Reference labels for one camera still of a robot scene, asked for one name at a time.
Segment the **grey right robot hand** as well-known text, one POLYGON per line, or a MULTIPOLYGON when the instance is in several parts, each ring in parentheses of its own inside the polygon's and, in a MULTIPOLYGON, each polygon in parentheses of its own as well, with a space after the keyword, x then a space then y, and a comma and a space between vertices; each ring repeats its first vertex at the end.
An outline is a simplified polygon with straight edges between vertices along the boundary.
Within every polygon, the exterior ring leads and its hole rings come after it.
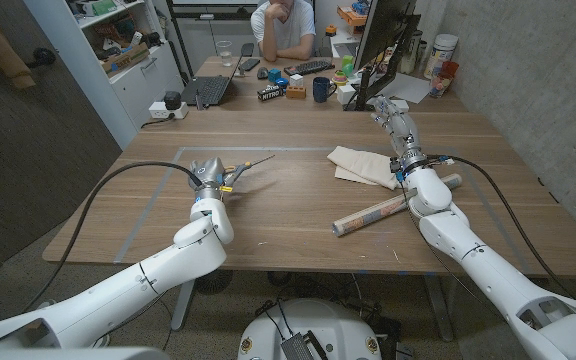
POLYGON ((412 118, 382 95, 371 98, 368 104, 374 106, 374 112, 371 114, 373 120, 391 138, 400 171, 408 175, 416 168, 427 165, 428 160, 421 150, 418 130, 412 118))

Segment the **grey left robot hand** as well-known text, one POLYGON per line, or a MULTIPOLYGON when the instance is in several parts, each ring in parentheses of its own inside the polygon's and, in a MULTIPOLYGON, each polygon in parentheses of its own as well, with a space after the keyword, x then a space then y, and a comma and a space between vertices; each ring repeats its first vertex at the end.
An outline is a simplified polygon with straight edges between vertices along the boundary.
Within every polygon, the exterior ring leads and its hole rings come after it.
POLYGON ((227 187, 231 191, 234 182, 245 170, 246 165, 224 167, 219 157, 214 157, 199 163, 197 160, 191 162, 191 172, 201 181, 196 185, 189 179, 190 187, 195 191, 195 201, 202 199, 222 199, 222 188, 227 187))

